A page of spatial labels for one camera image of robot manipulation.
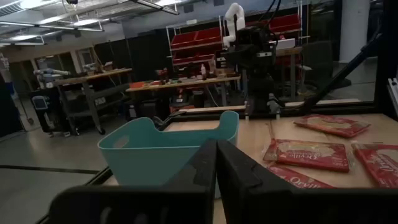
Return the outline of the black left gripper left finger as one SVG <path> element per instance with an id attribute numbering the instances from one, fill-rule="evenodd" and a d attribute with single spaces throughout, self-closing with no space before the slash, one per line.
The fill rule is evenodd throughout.
<path id="1" fill-rule="evenodd" d="M 183 168 L 168 182 L 169 189 L 181 192 L 201 191 L 214 199 L 216 192 L 216 140 L 205 141 Z"/>

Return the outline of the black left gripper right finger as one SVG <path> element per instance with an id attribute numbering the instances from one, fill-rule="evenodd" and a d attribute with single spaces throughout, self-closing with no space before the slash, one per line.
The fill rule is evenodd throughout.
<path id="1" fill-rule="evenodd" d="M 228 197 L 265 197 L 290 192 L 294 186 L 238 149 L 217 141 L 217 175 L 220 191 Z"/>

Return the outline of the red Orville popcorn bag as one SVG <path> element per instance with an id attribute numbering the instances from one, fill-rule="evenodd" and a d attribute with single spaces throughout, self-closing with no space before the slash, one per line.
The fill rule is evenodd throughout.
<path id="1" fill-rule="evenodd" d="M 284 179 L 288 183 L 301 188 L 301 189 L 332 189 L 333 186 L 321 182 L 317 179 L 313 179 L 307 175 L 298 173 L 292 169 L 280 167 L 277 165 L 267 167 L 269 171 Z"/>
<path id="2" fill-rule="evenodd" d="M 370 127 L 369 123 L 321 114 L 303 116 L 296 119 L 294 124 L 343 138 L 353 138 Z"/>
<path id="3" fill-rule="evenodd" d="M 345 145 L 336 143 L 273 139 L 263 160 L 335 172 L 350 170 Z"/>
<path id="4" fill-rule="evenodd" d="M 382 188 L 398 189 L 398 146 L 352 144 L 354 155 Z"/>

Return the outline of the rack with red storage bins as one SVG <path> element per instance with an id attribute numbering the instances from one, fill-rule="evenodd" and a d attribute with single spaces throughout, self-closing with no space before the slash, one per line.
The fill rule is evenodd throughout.
<path id="1" fill-rule="evenodd" d="M 223 48 L 223 37 L 228 35 L 226 21 L 218 19 L 218 26 L 192 32 L 175 31 L 169 43 L 172 65 L 182 66 L 190 63 L 209 62 L 214 59 L 217 50 Z M 299 32 L 302 31 L 302 18 L 299 14 L 275 17 L 269 28 L 276 37 L 277 51 L 293 49 Z"/>

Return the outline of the cluttered wooden top workbench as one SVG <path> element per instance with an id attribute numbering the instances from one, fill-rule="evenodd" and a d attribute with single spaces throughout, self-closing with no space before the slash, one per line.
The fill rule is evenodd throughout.
<path id="1" fill-rule="evenodd" d="M 227 106 L 226 99 L 226 83 L 230 81 L 240 80 L 241 76 L 236 72 L 223 72 L 218 74 L 215 78 L 207 78 L 206 80 L 198 78 L 178 78 L 176 82 L 169 80 L 145 81 L 145 82 L 134 82 L 129 84 L 129 88 L 126 92 L 134 91 L 154 91 L 163 88 L 188 88 L 189 86 L 208 86 L 209 84 L 219 83 L 221 87 L 221 102 L 223 107 Z"/>

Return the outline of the teal plastic basket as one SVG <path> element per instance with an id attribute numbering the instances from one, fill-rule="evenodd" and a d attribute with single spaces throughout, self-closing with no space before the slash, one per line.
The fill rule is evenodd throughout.
<path id="1" fill-rule="evenodd" d="M 115 179 L 121 185 L 160 187 L 199 150 L 208 139 L 237 142 L 239 115 L 221 114 L 214 129 L 160 131 L 149 118 L 138 118 L 104 137 L 101 149 Z"/>

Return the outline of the black office chair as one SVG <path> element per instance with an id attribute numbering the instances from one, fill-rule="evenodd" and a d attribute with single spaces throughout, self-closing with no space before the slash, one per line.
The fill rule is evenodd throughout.
<path id="1" fill-rule="evenodd" d="M 321 90 L 333 79 L 333 49 L 327 40 L 302 46 L 300 68 L 304 72 L 304 84 L 315 91 Z"/>

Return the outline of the white round pillar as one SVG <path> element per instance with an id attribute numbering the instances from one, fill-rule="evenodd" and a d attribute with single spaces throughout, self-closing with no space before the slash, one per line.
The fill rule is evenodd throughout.
<path id="1" fill-rule="evenodd" d="M 348 63 L 367 43 L 370 0 L 342 0 L 340 63 Z"/>

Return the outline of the wooden top workbench on casters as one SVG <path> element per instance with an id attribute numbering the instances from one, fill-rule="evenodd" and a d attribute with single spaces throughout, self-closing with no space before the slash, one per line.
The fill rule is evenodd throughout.
<path id="1" fill-rule="evenodd" d="M 104 135 L 102 121 L 121 112 L 131 82 L 131 68 L 55 81 L 71 133 L 78 136 L 89 127 Z"/>

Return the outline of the black equipment cart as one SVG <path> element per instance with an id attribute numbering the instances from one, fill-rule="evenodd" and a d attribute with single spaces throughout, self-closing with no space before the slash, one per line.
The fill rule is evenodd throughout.
<path id="1" fill-rule="evenodd" d="M 50 137 L 53 137 L 55 132 L 63 133 L 66 138 L 69 137 L 71 135 L 71 127 L 63 110 L 58 90 L 53 87 L 31 92 L 29 94 L 29 98 L 32 105 L 33 96 L 46 97 L 47 104 L 49 106 L 47 110 L 36 110 L 34 108 L 42 131 L 47 133 Z"/>

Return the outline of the white screen device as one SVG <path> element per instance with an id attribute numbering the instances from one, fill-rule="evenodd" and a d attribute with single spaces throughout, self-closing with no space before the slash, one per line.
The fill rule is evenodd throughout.
<path id="1" fill-rule="evenodd" d="M 46 97 L 44 96 L 33 96 L 32 102 L 36 110 L 47 110 L 49 108 Z"/>

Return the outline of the black aluminium rig frame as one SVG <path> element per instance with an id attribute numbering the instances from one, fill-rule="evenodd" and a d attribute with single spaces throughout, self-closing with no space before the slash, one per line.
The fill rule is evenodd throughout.
<path id="1" fill-rule="evenodd" d="M 331 90 L 342 82 L 351 72 L 353 72 L 360 64 L 362 64 L 372 52 L 378 52 L 378 66 L 376 71 L 376 90 L 374 95 L 374 103 L 349 103 L 348 113 L 352 113 L 355 109 L 359 112 L 365 110 L 377 110 L 386 115 L 392 114 L 393 99 L 387 99 L 387 88 L 385 85 L 388 78 L 394 78 L 397 75 L 398 60 L 395 58 L 398 44 L 393 43 L 393 38 L 398 37 L 398 29 L 395 29 L 393 22 L 398 22 L 398 0 L 382 0 L 383 1 L 383 15 L 381 25 L 375 31 L 373 38 L 364 45 L 359 54 L 354 59 L 349 61 L 344 68 L 342 68 L 334 78 L 323 87 L 319 92 L 305 100 L 298 106 L 287 106 L 284 103 L 282 107 L 282 115 L 286 116 L 303 116 L 312 113 L 315 108 L 318 108 L 317 103 L 324 98 Z M 295 57 L 300 54 L 302 48 L 295 47 L 293 49 L 285 49 L 277 51 L 276 58 L 290 55 Z M 254 115 L 255 117 L 266 117 L 270 114 L 261 113 Z"/>

